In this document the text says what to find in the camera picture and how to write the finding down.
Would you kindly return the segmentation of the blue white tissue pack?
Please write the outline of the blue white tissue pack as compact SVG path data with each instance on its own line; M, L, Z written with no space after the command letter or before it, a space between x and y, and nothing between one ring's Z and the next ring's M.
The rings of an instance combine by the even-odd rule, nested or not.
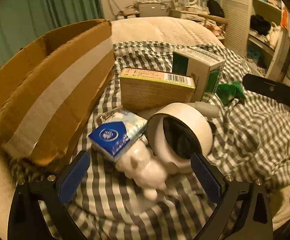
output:
M109 161L121 155L144 133L147 120L123 108L116 108L97 118L101 123L89 134L92 147Z

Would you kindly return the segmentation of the large green white box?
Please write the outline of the large green white box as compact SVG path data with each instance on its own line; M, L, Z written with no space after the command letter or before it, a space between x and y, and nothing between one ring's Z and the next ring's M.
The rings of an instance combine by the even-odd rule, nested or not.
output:
M216 93L225 59L201 48L182 48L173 51L172 72L190 76L195 92L191 102L208 102Z

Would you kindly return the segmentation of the teal curtain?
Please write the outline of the teal curtain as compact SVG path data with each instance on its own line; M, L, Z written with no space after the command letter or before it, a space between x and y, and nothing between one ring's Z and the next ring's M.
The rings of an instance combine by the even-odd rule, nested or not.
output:
M0 67L48 31L103 17L101 0L0 0Z

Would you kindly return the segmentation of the white shelf cabinet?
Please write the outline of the white shelf cabinet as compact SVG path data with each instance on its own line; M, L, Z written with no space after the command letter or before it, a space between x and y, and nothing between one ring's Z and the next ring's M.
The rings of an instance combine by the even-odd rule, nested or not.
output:
M253 72L282 81L290 50L290 16L282 0L221 0L228 22L225 46Z

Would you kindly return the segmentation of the brown cardboard box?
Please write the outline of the brown cardboard box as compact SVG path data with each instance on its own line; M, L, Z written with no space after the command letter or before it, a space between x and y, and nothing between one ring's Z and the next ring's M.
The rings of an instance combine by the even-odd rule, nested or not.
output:
M0 68L0 150L58 172L113 76L111 23L54 29Z

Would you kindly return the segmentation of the green snack packet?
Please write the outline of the green snack packet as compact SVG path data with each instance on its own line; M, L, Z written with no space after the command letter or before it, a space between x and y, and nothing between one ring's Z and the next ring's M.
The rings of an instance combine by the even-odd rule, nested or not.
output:
M242 102L244 102L246 99L242 85L239 81L219 84L216 90L216 94L224 106L230 104L234 99L238 99Z

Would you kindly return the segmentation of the black backpack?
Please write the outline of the black backpack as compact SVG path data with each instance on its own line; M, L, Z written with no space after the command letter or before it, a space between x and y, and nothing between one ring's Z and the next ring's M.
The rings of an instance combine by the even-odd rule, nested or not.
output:
M224 10L221 8L217 1L208 0L207 7L210 15L225 18Z

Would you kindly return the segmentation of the small tan barcode box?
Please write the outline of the small tan barcode box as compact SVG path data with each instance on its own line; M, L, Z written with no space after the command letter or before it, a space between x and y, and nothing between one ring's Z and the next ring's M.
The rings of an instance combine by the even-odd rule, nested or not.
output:
M124 68L120 85L123 108L135 113L174 102L187 103L195 92L191 77L138 68Z

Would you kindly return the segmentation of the crumpled white tissue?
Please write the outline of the crumpled white tissue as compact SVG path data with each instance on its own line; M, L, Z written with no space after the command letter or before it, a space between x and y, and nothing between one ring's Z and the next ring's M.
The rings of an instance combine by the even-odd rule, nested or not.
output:
M157 191L166 189L165 181L168 172L141 139L135 141L127 152L119 158L115 168L124 173L127 178L134 180L148 200L157 200Z

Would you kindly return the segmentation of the wooden dressing table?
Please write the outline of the wooden dressing table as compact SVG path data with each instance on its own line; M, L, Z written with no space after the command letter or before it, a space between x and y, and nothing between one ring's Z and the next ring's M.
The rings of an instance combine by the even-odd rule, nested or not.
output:
M210 30L220 42L225 42L228 21L220 16L192 7L170 9L169 16L194 21Z

